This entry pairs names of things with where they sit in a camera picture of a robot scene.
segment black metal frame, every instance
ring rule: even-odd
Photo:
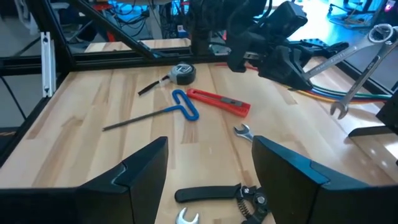
[[[57,64],[57,72],[60,73],[57,78],[57,86],[63,82],[69,72],[175,65],[181,61],[187,63],[213,63],[226,61],[226,55],[215,55],[211,52],[207,55],[193,55],[192,49],[194,49],[195,46],[156,49],[156,51],[151,50],[143,43],[137,42],[126,35],[114,24],[108,22],[103,15],[82,0],[69,0],[69,3],[78,8],[86,16],[91,17],[99,25],[112,32],[117,39],[124,42],[132,50],[93,52],[73,55],[70,52],[65,37],[63,36],[60,25],[55,19],[49,0],[26,0],[26,3],[35,18],[40,31],[50,32],[55,42],[56,59],[58,62],[62,62]],[[326,58],[332,56],[332,54],[326,52],[324,48],[318,47],[312,50],[314,50],[315,56],[324,56]],[[348,62],[341,62],[337,66],[353,79],[357,79],[361,74],[359,70],[355,69]],[[33,73],[41,73],[40,56],[0,58],[0,74],[3,76],[28,75]],[[364,87],[372,93],[391,94],[387,88],[384,88],[372,79],[369,79]],[[23,135],[25,135],[29,130],[34,120],[44,109],[48,101],[48,98],[41,99],[33,112],[21,125],[14,139],[6,146],[3,155],[0,155],[0,167],[5,163],[8,156],[22,139]]]

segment t-handle hex key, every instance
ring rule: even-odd
[[[309,80],[310,78],[318,75],[319,73],[325,71],[326,69],[342,62],[344,59],[355,54],[357,51],[370,47],[372,45],[383,44],[388,41],[394,33],[394,30],[390,24],[378,24],[375,25],[369,33],[361,39],[359,42],[355,43],[353,46],[337,53],[323,63],[313,67],[309,71],[303,74],[304,79]]]
[[[188,113],[187,109],[185,109],[185,107],[181,105],[181,101],[178,98],[179,95],[185,101],[185,104],[187,104],[187,107],[192,112],[192,115],[190,115]],[[199,119],[199,112],[197,111],[197,109],[195,108],[195,106],[190,101],[190,99],[188,98],[188,96],[185,94],[184,91],[179,90],[179,89],[174,90],[172,92],[172,96],[173,96],[173,99],[174,99],[174,101],[175,101],[175,103],[177,105],[170,106],[168,108],[165,108],[165,109],[162,109],[160,111],[156,111],[156,112],[153,112],[153,113],[150,113],[150,114],[145,114],[145,115],[142,115],[142,116],[140,116],[138,118],[133,118],[133,119],[130,119],[130,120],[127,120],[127,121],[123,121],[123,122],[120,122],[118,124],[110,125],[108,127],[103,128],[102,131],[108,131],[108,130],[111,130],[111,129],[114,129],[114,128],[118,128],[118,127],[130,124],[130,123],[136,122],[136,121],[140,121],[142,119],[149,118],[151,116],[155,116],[155,115],[158,115],[158,114],[162,114],[162,113],[166,113],[166,112],[170,112],[170,111],[175,111],[175,110],[180,110],[182,112],[182,114],[184,115],[184,117],[187,120],[189,120],[189,121],[196,121],[197,119]]]
[[[394,50],[398,45],[398,27],[394,27],[394,35],[391,39],[385,42],[377,55],[373,58],[371,63],[366,67],[365,71],[355,81],[354,85],[349,89],[348,93],[340,101],[334,102],[330,107],[330,114],[333,115],[336,109],[340,110],[338,119],[344,118],[348,113],[348,104],[353,99],[355,94],[361,89],[366,80],[373,74],[375,69],[380,65],[383,59]]]

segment colored wire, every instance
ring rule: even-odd
[[[347,92],[342,92],[342,91],[336,91],[336,90],[330,90],[324,87],[320,87],[317,85],[313,85],[314,89],[318,89],[320,91],[325,91],[328,93],[332,93],[332,94],[336,94],[336,95],[345,95],[347,94]],[[384,98],[384,99],[389,99],[391,98],[391,95],[378,95],[378,94],[367,94],[367,93],[357,93],[356,96],[367,96],[367,97],[380,97],[380,98]]]
[[[225,63],[216,64],[216,66],[226,66]],[[246,68],[258,71],[257,68],[252,66],[246,66]],[[295,90],[294,92],[300,93],[301,95],[305,95],[311,97],[316,100],[324,101],[327,103],[332,103],[338,100],[341,100],[347,92],[336,91],[336,90],[329,90],[324,87],[314,85],[314,88],[310,91],[303,91],[303,90]],[[365,94],[365,93],[358,93],[355,97],[351,100],[351,104],[366,104],[366,103],[376,103],[376,102],[385,102],[391,96],[389,95],[373,95],[373,94]]]
[[[334,103],[336,100],[332,100],[332,99],[328,99],[328,98],[325,98],[325,97],[321,97],[321,96],[317,96],[317,95],[314,95],[314,94],[311,94],[311,93],[307,93],[307,92],[305,92],[305,91],[297,91],[297,93],[300,93],[301,95],[305,95],[305,96],[308,96],[308,97],[311,97],[311,98],[313,98],[313,99],[316,99],[316,100],[319,100],[319,101],[323,101],[323,102],[326,102],[326,103]],[[370,102],[362,102],[362,101],[351,101],[350,102],[350,104],[352,104],[352,105],[360,105],[360,104],[366,104],[366,103],[375,103],[375,101],[370,101]]]

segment open-end wrench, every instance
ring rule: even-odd
[[[378,24],[375,25],[369,33],[361,39],[359,42],[355,43],[353,46],[341,51],[340,53],[332,56],[323,63],[313,67],[309,71],[303,74],[304,79],[309,80],[310,78],[318,75],[319,73],[325,71],[326,69],[342,62],[344,59],[355,54],[357,51],[370,47],[372,45],[383,44],[388,41],[394,33],[394,30],[390,24]]]
[[[178,213],[177,218],[175,219],[175,224],[198,224],[199,223],[199,214],[195,215],[195,218],[188,222],[184,219],[184,215],[187,212],[187,208],[183,208],[181,212]]]
[[[348,104],[354,98],[355,94],[361,89],[366,80],[373,74],[375,69],[380,65],[383,59],[398,45],[398,27],[394,27],[394,35],[384,43],[373,58],[371,63],[366,67],[362,75],[355,81],[354,85],[349,89],[348,93],[340,101],[334,102],[330,107],[330,114],[333,115],[336,109],[340,110],[338,119],[344,118],[348,113]]]
[[[236,127],[234,127],[234,132],[237,136],[245,138],[251,142],[253,142],[253,134],[250,131],[249,126],[245,125],[245,124],[241,124],[243,129],[238,129]]]

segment black handle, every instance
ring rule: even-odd
[[[241,184],[235,186],[192,187],[176,191],[174,198],[178,203],[196,200],[232,199],[235,198],[236,192],[240,188]]]

